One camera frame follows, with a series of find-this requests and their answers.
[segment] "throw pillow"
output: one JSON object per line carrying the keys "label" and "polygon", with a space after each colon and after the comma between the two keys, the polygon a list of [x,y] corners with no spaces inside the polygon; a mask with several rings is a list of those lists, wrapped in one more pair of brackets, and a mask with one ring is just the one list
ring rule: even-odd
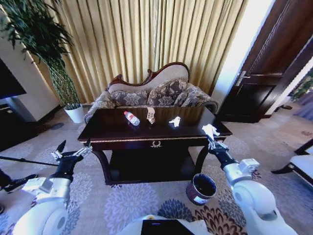
{"label": "throw pillow", "polygon": [[188,96],[187,92],[180,93],[177,99],[175,100],[174,106],[180,107],[183,104],[183,102],[186,100],[187,96]]}
{"label": "throw pillow", "polygon": [[158,85],[148,97],[147,104],[155,106],[172,106],[187,86],[187,82],[177,78]]}
{"label": "throw pillow", "polygon": [[147,101],[147,91],[114,91],[111,94],[117,106],[144,105]]}

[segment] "floral cushion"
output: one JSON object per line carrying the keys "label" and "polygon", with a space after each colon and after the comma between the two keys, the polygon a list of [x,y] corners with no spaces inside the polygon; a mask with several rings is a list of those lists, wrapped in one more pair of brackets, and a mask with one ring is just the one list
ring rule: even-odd
{"label": "floral cushion", "polygon": [[208,94],[203,92],[199,87],[196,87],[189,83],[188,87],[186,88],[186,92],[188,93],[188,97],[181,105],[182,107],[203,105],[209,107],[212,113],[216,112],[218,103],[213,100]]}
{"label": "floral cushion", "polygon": [[148,97],[147,104],[155,106],[171,106],[187,86],[187,82],[178,78],[162,83],[154,88]]}
{"label": "floral cushion", "polygon": [[116,104],[114,100],[111,98],[110,93],[107,91],[102,92],[102,94],[94,102],[93,106],[84,116],[85,123],[89,122],[90,118],[93,116],[97,109],[112,109],[115,106]]}
{"label": "floral cushion", "polygon": [[187,92],[180,93],[177,96],[177,99],[175,100],[174,106],[175,107],[180,107],[183,104],[183,102],[186,100],[187,96],[188,96]]}
{"label": "floral cushion", "polygon": [[198,98],[195,94],[189,94],[186,100],[182,103],[182,107],[200,106]]}
{"label": "floral cushion", "polygon": [[147,91],[114,91],[111,94],[117,106],[144,105],[147,101]]}

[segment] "door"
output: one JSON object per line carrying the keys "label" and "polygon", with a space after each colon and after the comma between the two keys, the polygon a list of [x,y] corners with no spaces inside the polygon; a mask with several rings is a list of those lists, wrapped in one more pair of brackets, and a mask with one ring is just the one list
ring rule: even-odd
{"label": "door", "polygon": [[221,110],[258,122],[313,56],[313,1],[276,0]]}

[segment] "floral carpet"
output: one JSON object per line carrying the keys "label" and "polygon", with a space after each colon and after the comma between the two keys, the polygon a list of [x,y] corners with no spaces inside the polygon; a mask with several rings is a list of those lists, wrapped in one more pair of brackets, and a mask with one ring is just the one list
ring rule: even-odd
{"label": "floral carpet", "polygon": [[[293,106],[294,109],[279,110],[259,123],[226,123],[233,135],[225,144],[235,159],[255,158],[261,164],[253,179],[272,191],[285,221],[299,234],[308,235],[313,231],[313,190],[294,173],[274,175],[270,172],[285,166],[295,155],[293,151],[313,136],[312,122],[293,116],[298,109]],[[76,139],[84,125],[72,123],[63,110],[46,125],[47,130],[36,138],[0,155],[53,163],[50,152],[64,139],[68,151],[82,146]],[[193,160],[200,150],[201,147],[189,148]],[[110,156],[110,151],[106,151],[106,155]],[[33,173],[47,177],[56,169],[5,160],[0,160],[0,167],[12,178]],[[100,163],[93,154],[79,162],[74,172],[64,235],[114,235],[132,220],[147,214],[187,221],[203,219],[213,234],[246,234],[246,220],[234,202],[219,162],[212,155],[206,157],[202,172],[214,179],[218,190],[205,206],[196,206],[188,200],[185,193],[188,181],[106,186]],[[21,190],[12,194],[2,190],[0,203],[6,207],[0,215],[0,235],[9,235],[16,221],[34,206],[34,196]]]}

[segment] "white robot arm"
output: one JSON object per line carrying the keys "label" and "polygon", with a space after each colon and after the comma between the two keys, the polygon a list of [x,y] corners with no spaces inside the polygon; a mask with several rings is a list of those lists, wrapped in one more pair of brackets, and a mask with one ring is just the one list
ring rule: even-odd
{"label": "white robot arm", "polygon": [[252,180],[251,173],[260,165],[255,159],[244,159],[238,163],[225,144],[214,141],[212,125],[203,127],[210,141],[209,152],[221,163],[233,197],[246,218],[246,229],[250,235],[295,235],[297,234],[282,218],[276,207],[274,195],[264,185]]}
{"label": "white robot arm", "polygon": [[59,161],[56,173],[49,179],[42,177],[28,180],[23,190],[36,195],[36,205],[16,223],[14,235],[58,235],[67,222],[69,186],[73,181],[75,164],[92,151],[90,141],[77,152],[61,153],[66,141],[59,145],[54,158]]}

